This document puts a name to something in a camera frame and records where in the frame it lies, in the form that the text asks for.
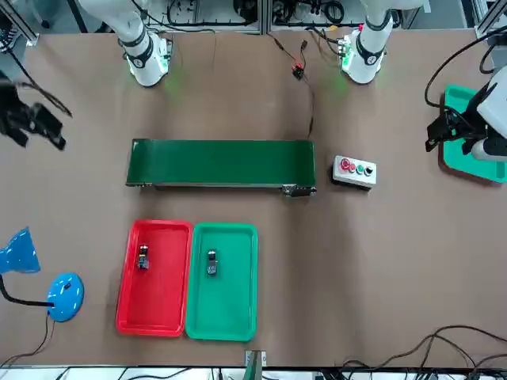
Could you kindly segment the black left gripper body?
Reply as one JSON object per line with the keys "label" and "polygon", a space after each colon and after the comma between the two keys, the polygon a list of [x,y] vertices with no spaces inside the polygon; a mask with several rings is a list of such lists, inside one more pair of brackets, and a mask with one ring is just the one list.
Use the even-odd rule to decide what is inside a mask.
{"label": "black left gripper body", "polygon": [[441,115],[444,116],[443,139],[484,139],[486,132],[473,125],[454,108],[444,106]]}

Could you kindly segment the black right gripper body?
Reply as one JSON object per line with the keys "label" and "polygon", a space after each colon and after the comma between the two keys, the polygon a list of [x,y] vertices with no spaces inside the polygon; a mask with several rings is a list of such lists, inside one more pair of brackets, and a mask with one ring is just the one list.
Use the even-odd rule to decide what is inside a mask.
{"label": "black right gripper body", "polygon": [[31,116],[31,107],[23,102],[19,89],[31,89],[32,84],[23,80],[11,80],[1,77],[1,134],[24,135],[35,133],[35,124]]}

